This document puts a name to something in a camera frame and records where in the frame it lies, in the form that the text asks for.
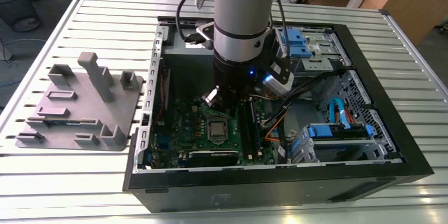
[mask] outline aluminum profile table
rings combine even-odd
[[[335,204],[151,215],[121,192],[123,152],[16,147],[44,95],[55,63],[83,72],[76,57],[96,52],[111,73],[148,78],[157,16],[173,16],[180,0],[73,0],[0,115],[0,221],[52,223],[445,223],[448,219],[448,92],[395,21],[376,10],[285,4],[288,21],[345,24],[396,105],[435,175],[369,197]],[[280,19],[273,5],[273,17]],[[181,16],[212,17],[187,1]],[[135,111],[131,132],[141,109]]]

